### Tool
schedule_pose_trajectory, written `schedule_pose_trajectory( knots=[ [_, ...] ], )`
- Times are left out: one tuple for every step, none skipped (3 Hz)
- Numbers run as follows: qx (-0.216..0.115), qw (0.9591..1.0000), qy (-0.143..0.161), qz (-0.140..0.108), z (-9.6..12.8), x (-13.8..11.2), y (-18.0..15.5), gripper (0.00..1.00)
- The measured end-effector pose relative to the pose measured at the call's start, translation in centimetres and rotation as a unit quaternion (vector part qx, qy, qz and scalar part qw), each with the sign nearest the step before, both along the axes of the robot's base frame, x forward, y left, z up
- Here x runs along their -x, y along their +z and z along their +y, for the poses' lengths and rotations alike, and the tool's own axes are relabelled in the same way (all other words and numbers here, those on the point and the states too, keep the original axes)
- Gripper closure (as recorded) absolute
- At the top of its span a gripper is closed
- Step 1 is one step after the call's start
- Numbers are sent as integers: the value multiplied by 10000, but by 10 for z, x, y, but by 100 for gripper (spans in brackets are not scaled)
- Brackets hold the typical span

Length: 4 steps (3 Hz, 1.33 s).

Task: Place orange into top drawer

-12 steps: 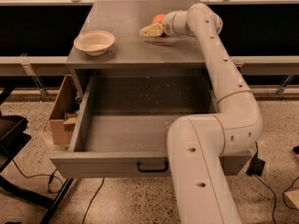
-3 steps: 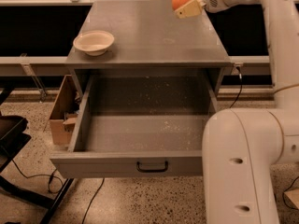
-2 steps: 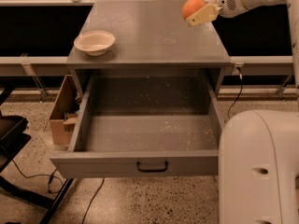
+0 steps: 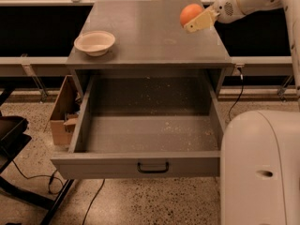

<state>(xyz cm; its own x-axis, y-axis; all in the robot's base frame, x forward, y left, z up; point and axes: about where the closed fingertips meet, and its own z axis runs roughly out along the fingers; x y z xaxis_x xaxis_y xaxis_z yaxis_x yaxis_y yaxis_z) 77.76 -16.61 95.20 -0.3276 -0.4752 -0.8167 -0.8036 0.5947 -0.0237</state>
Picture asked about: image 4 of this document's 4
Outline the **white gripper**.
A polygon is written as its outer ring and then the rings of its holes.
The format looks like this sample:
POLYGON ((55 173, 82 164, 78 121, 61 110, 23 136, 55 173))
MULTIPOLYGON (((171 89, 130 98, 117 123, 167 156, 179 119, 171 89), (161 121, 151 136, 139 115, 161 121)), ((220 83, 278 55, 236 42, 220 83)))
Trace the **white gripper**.
POLYGON ((189 33, 211 28, 216 21, 233 23, 245 17, 237 0, 216 0, 213 7, 208 7, 201 14, 188 22, 184 29, 189 33))

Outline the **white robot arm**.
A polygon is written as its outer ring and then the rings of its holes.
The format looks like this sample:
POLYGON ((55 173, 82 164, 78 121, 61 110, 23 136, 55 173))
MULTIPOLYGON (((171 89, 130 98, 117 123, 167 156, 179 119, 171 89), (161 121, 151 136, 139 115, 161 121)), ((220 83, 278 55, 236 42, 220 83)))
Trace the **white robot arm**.
MULTIPOLYGON (((194 33, 275 8, 284 9, 299 87, 300 0, 216 0, 185 7, 180 23, 194 33)), ((300 112, 244 112, 230 122, 221 145, 221 225, 300 225, 299 180, 300 112)))

